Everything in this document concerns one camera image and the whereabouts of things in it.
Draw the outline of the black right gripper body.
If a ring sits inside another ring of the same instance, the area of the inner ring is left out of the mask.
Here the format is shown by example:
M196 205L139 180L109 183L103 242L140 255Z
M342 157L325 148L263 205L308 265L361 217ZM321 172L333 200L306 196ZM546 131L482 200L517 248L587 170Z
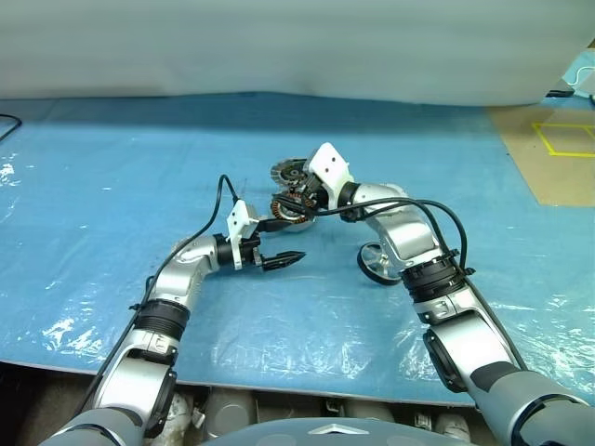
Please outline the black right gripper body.
M297 204L302 212L318 212L329 209L328 193L322 181L314 174L302 173L297 184Z

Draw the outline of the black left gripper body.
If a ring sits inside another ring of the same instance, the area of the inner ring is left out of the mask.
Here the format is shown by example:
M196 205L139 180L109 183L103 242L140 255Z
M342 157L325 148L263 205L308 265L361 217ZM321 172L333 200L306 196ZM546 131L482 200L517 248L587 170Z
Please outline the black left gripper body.
M242 268L256 267L263 268L263 257L259 251L261 239L259 236L251 236L241 240L241 261Z

